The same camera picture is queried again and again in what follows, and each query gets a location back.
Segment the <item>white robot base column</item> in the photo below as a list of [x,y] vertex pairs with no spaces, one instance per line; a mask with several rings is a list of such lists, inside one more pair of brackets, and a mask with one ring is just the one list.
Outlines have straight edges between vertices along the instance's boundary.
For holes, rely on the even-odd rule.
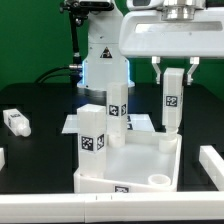
[[88,54],[82,63],[83,78],[77,84],[81,93],[104,97],[109,83],[135,86],[130,79],[130,63],[118,47],[122,20],[123,14],[117,7],[89,14]]

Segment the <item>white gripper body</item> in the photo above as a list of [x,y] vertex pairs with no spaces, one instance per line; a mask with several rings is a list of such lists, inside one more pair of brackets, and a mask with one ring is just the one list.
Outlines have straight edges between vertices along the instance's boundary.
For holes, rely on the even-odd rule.
[[156,10],[132,11],[122,21],[126,57],[224,57],[224,8],[198,10],[191,21],[163,21]]

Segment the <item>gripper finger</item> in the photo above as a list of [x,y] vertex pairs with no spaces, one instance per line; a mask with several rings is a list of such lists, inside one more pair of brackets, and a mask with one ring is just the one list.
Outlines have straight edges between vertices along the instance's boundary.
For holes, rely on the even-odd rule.
[[160,61],[161,58],[159,56],[153,56],[151,59],[151,64],[156,72],[156,83],[159,84],[161,82],[162,71],[160,69]]
[[193,82],[193,73],[196,71],[197,67],[200,64],[200,58],[199,57],[191,57],[189,59],[190,67],[186,72],[185,78],[184,78],[184,83],[189,86]]

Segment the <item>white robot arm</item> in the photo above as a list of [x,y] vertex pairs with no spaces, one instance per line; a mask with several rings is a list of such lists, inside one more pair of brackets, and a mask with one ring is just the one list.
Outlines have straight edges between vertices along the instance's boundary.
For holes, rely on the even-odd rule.
[[190,59],[187,81],[202,58],[224,58],[224,6],[206,0],[127,0],[119,49],[126,57]]

